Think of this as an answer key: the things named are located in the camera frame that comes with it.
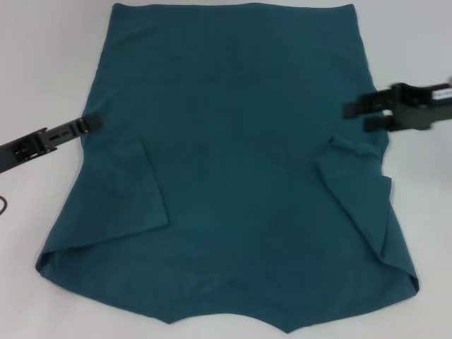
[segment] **white label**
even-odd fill
[[[443,90],[434,90],[432,92],[433,100],[443,100],[452,97],[452,88],[445,88]]]

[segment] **teal fabric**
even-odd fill
[[[418,291],[381,173],[353,6],[114,5],[78,180],[37,262],[52,282],[172,323],[290,332]]]

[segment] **fabric fold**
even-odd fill
[[[373,145],[334,136],[316,164],[328,190],[376,257],[409,274],[418,291],[416,272],[389,200],[391,179],[382,175],[381,161]]]
[[[96,143],[85,143],[84,156],[77,182],[37,263],[38,270],[52,252],[168,226],[160,188],[140,138],[96,136]]]

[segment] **black clamp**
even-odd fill
[[[392,115],[366,118],[365,131],[430,129],[436,121],[452,119],[452,87],[448,83],[425,88],[396,83],[389,90],[362,95],[357,102],[346,104],[343,116],[351,119],[383,110]]]
[[[2,215],[6,208],[8,207],[8,201],[6,201],[6,199],[3,196],[0,196],[0,201],[3,202],[3,207],[0,210],[0,215]]]
[[[98,115],[91,114],[54,129],[40,129],[2,145],[0,146],[0,173],[53,152],[57,150],[58,145],[92,133],[100,126]]]

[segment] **white table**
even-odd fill
[[[81,115],[113,3],[0,0],[0,145]],[[376,87],[433,85],[452,75],[452,2],[356,0],[355,6]],[[78,174],[81,156],[80,142],[72,141],[0,175],[0,195],[9,202],[0,216],[0,338],[286,338],[245,316],[201,316],[168,326],[41,278],[35,261]],[[392,134],[384,170],[394,179],[393,204],[420,276],[420,293],[372,314],[300,329],[292,338],[451,338],[452,121],[428,132]]]

